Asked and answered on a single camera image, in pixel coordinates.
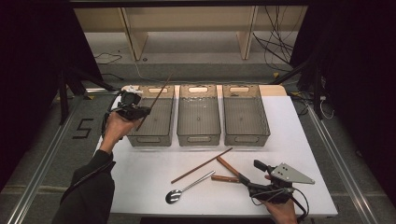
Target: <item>gray floor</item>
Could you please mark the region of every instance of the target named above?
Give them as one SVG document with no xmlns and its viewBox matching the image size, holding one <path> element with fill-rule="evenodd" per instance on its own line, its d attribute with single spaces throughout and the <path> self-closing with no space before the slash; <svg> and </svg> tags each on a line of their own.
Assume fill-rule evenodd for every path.
<svg viewBox="0 0 396 224">
<path fill-rule="evenodd" d="M 165 80 L 170 73 L 175 73 L 174 84 L 198 81 L 268 83 L 274 79 L 274 72 L 277 72 L 263 63 L 264 52 L 255 41 L 252 43 L 249 60 L 241 60 L 236 37 L 232 33 L 150 34 L 142 60 L 136 64 L 131 60 L 122 34 L 87 34 L 87 37 L 94 55 L 108 52 L 122 56 L 114 63 L 99 65 L 102 73 L 124 78 L 124 80 L 120 80 L 111 75 L 104 75 L 106 83 L 117 87 L 127 84 L 157 83 L 147 78 Z M 271 62 L 271 55 L 267 56 L 269 56 L 266 58 L 267 62 Z M 114 59 L 109 56 L 98 59 L 97 62 L 108 63 Z M 288 69 L 285 64 L 277 61 L 274 63 L 283 69 Z M 297 80 L 298 77 L 294 77 L 286 81 L 283 84 L 285 89 L 297 91 L 295 87 Z M 87 88 L 96 88 L 89 82 L 84 84 Z M 113 96 L 99 93 L 90 93 L 89 95 L 93 97 L 85 98 L 78 105 L 76 114 L 65 132 L 64 140 L 44 176 L 23 223 L 50 223 L 58 208 L 62 192 L 69 184 L 73 170 L 87 162 L 92 156 L 100 136 L 102 116 Z M 76 100 L 70 99 L 70 103 L 73 105 Z M 305 109 L 305 105 L 299 101 L 294 101 L 294 105 L 296 113 Z M 324 110 L 332 111 L 329 105 L 323 106 Z M 25 153 L 0 194 L 0 223 L 7 223 L 13 208 L 17 205 L 26 186 L 29 185 L 36 168 L 46 155 L 51 139 L 60 127 L 59 120 L 60 103 L 55 98 L 49 109 L 48 119 L 43 123 L 40 132 L 37 133 L 32 149 Z M 304 223 L 363 223 L 311 115 L 309 113 L 301 115 L 300 121 L 339 212 L 337 217 L 306 219 Z M 324 119 L 323 123 L 346 161 L 357 185 L 373 209 L 378 223 L 396 223 L 396 209 L 375 181 L 375 177 L 366 166 L 364 159 L 356 153 L 357 149 L 342 123 L 336 116 L 332 119 Z M 78 130 L 78 126 L 91 129 L 87 138 L 76 138 L 87 133 L 87 131 Z M 139 223 L 139 221 L 140 217 L 111 214 L 109 223 Z"/>
</svg>

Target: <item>metal spoon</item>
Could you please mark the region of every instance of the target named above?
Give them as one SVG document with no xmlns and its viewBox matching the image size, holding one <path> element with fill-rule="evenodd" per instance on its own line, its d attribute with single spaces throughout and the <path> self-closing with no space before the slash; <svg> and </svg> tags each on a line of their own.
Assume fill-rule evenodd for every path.
<svg viewBox="0 0 396 224">
<path fill-rule="evenodd" d="M 195 181 L 194 183 L 188 185 L 186 188 L 184 188 L 183 190 L 180 189 L 174 189 L 172 191 L 170 191 L 168 194 L 166 194 L 165 200 L 167 203 L 175 203 L 178 201 L 178 199 L 181 196 L 181 193 L 189 188 L 191 188 L 192 186 L 198 184 L 199 182 L 207 179 L 208 177 L 212 176 L 215 173 L 215 171 L 210 172 L 207 175 L 204 175 L 203 177 L 201 177 L 200 179 L 198 179 L 197 181 Z"/>
</svg>

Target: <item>white table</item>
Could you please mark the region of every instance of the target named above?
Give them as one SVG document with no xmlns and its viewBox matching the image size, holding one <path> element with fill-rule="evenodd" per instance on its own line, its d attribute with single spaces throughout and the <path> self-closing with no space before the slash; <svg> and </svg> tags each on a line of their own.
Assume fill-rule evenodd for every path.
<svg viewBox="0 0 396 224">
<path fill-rule="evenodd" d="M 223 130 L 222 100 L 219 91 L 219 112 Z M 308 145 L 301 123 L 288 96 L 263 96 L 264 109 L 271 135 L 264 147 L 233 147 L 222 156 L 238 172 L 253 183 L 268 185 L 264 173 L 253 166 L 254 160 L 277 166 L 285 162 L 313 178 L 315 185 L 293 184 L 309 201 L 309 216 L 334 217 L 337 211 L 320 174 L 318 165 Z M 216 175 L 233 176 L 214 160 L 174 184 L 171 181 L 192 168 L 226 150 L 221 134 L 217 147 L 180 147 L 177 140 L 177 101 L 175 106 L 172 146 L 132 147 L 124 137 L 114 148 L 113 179 L 116 183 L 112 213 L 159 217 L 267 217 L 265 207 L 256 206 L 248 197 L 242 184 L 213 181 L 210 178 L 183 192 L 173 204 L 165 201 L 172 189 L 184 189 L 210 171 Z M 304 197 L 294 192 L 294 197 L 306 207 Z M 295 205 L 296 213 L 302 211 Z"/>
</svg>

